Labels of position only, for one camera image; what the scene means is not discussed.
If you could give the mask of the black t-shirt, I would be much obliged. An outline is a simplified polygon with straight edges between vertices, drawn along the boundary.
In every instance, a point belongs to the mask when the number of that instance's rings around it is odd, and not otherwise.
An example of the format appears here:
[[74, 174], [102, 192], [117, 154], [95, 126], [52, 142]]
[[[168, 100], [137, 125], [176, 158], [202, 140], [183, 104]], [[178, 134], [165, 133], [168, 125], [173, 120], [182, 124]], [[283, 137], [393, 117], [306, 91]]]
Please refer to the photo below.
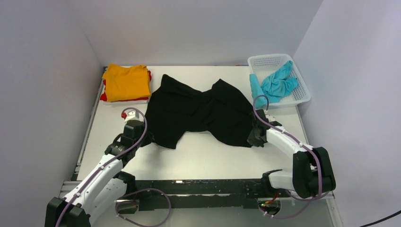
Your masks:
[[218, 141], [250, 148], [253, 108], [236, 87], [219, 79], [198, 91], [166, 74], [148, 102], [145, 117], [154, 142], [175, 149], [186, 132], [210, 132]]

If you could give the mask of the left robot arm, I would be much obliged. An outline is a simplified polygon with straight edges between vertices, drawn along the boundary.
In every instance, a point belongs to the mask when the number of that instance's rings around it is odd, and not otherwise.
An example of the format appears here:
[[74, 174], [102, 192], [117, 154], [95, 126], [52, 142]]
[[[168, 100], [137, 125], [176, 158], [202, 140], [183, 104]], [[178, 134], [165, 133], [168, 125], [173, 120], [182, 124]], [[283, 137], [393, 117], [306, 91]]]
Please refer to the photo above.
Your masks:
[[135, 177], [122, 169], [135, 157], [136, 151], [153, 137], [147, 133], [147, 123], [129, 120], [110, 144], [91, 173], [63, 198], [54, 197], [46, 208], [46, 227], [90, 227], [111, 205], [136, 192]]

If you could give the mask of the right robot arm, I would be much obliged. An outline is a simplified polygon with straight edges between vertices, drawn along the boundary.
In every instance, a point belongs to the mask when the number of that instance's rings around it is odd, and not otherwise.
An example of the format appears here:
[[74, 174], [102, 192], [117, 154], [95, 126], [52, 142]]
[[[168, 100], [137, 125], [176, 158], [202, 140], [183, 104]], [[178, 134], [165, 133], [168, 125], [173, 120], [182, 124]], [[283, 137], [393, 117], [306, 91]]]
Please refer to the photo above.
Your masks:
[[292, 160], [290, 170], [276, 169], [263, 173], [261, 192], [295, 193], [301, 200], [321, 198], [336, 189], [336, 180], [328, 151], [305, 144], [288, 133], [278, 122], [254, 119], [248, 142], [256, 147], [269, 143]]

